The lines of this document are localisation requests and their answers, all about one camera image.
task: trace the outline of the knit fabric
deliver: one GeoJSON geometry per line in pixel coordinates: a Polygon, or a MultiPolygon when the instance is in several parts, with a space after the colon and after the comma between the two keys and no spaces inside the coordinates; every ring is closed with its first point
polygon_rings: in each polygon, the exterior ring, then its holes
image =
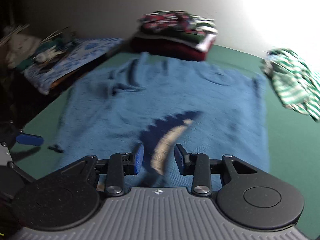
{"type": "MultiPolygon", "coordinates": [[[[64,150],[58,167],[85,155],[131,152],[142,142],[140,174],[126,176],[126,187],[191,187],[192,176],[179,174],[175,143],[213,159],[233,154],[268,171],[263,76],[175,58],[151,64],[148,57],[94,70],[75,83],[58,132],[64,150]]],[[[221,187],[217,175],[212,185],[221,187]]]]}

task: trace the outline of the clutter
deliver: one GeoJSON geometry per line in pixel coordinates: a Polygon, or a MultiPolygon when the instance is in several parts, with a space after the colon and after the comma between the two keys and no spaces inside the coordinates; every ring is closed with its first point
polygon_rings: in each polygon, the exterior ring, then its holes
{"type": "Polygon", "coordinates": [[[18,25],[17,27],[14,27],[14,26],[6,27],[4,30],[5,36],[0,40],[0,46],[6,44],[12,35],[17,34],[28,27],[29,27],[29,24],[18,25]]]}
{"type": "Polygon", "coordinates": [[[56,50],[65,53],[56,55],[42,64],[34,63],[23,71],[25,78],[44,95],[47,95],[51,85],[59,78],[93,61],[94,59],[114,50],[123,42],[121,38],[74,39],[66,45],[63,39],[41,44],[38,52],[44,52],[56,45],[56,50]]]}
{"type": "Polygon", "coordinates": [[[23,60],[30,57],[38,48],[41,39],[25,35],[14,34],[9,40],[9,51],[6,57],[8,68],[15,68],[23,60]]]}
{"type": "Polygon", "coordinates": [[[69,44],[64,44],[63,39],[60,37],[56,37],[55,39],[52,39],[52,40],[51,39],[48,39],[46,41],[42,40],[39,46],[37,47],[36,51],[34,52],[34,54],[31,55],[29,58],[23,60],[16,67],[16,70],[19,72],[22,72],[23,70],[27,69],[31,65],[36,64],[39,68],[41,68],[42,72],[46,72],[49,69],[51,69],[52,66],[54,66],[54,64],[56,64],[63,56],[65,56],[66,52],[70,52],[72,49],[74,49],[75,46],[76,44],[74,42],[71,42],[69,44]],[[52,47],[54,47],[55,50],[61,51],[61,53],[55,55],[52,58],[48,57],[48,60],[45,60],[43,63],[37,62],[35,60],[37,55],[39,54],[42,55],[42,56],[39,56],[39,58],[42,57],[44,60],[45,59],[44,54],[46,53],[46,51],[50,51],[52,47]]]}
{"type": "Polygon", "coordinates": [[[39,53],[38,55],[35,56],[35,61],[37,63],[44,63],[45,61],[48,61],[52,58],[54,58],[55,56],[63,53],[62,51],[57,51],[56,49],[56,45],[51,47],[50,49],[47,49],[44,52],[39,53]]]}

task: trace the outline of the black circular pad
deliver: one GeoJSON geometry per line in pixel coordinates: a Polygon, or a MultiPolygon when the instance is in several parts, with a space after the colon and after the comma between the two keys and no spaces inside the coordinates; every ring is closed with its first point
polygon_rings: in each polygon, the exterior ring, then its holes
{"type": "Polygon", "coordinates": [[[304,200],[293,186],[258,170],[252,174],[231,174],[217,195],[221,211],[233,222],[248,228],[274,230],[295,224],[304,200]]]}
{"type": "Polygon", "coordinates": [[[252,206],[268,208],[277,205],[281,195],[269,187],[252,187],[244,192],[244,199],[252,206]]]}
{"type": "Polygon", "coordinates": [[[96,189],[73,176],[37,180],[21,189],[12,201],[19,223],[42,231],[75,227],[90,218],[98,206],[96,189]]]}

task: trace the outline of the green and white striped fabric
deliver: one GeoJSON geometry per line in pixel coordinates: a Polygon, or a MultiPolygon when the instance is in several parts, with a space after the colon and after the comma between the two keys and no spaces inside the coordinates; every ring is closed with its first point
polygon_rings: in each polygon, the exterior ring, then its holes
{"type": "Polygon", "coordinates": [[[271,78],[282,104],[301,114],[320,120],[320,74],[291,49],[272,49],[263,71],[271,78]]]}

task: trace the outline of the green tablecloth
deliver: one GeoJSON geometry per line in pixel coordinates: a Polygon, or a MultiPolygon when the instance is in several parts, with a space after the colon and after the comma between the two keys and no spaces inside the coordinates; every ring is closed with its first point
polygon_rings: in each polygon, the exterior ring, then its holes
{"type": "MultiPolygon", "coordinates": [[[[136,54],[122,52],[104,62],[99,68],[121,65],[135,56],[136,54]]],[[[161,58],[152,56],[151,60],[161,58]]],[[[207,61],[222,68],[236,68],[247,76],[260,73],[260,58],[220,46],[213,46],[207,61]]],[[[35,178],[50,173],[62,155],[48,150],[47,147],[56,135],[59,118],[68,101],[69,93],[70,90],[64,92],[25,126],[26,133],[44,137],[45,143],[40,149],[34,150],[32,147],[16,144],[11,150],[13,158],[32,154],[18,161],[18,166],[35,178]]],[[[317,139],[320,135],[320,124],[315,123],[309,116],[283,108],[269,85],[266,105],[270,172],[302,192],[305,208],[298,228],[307,236],[316,238],[320,234],[320,186],[317,184],[320,179],[320,140],[317,139]]]]}

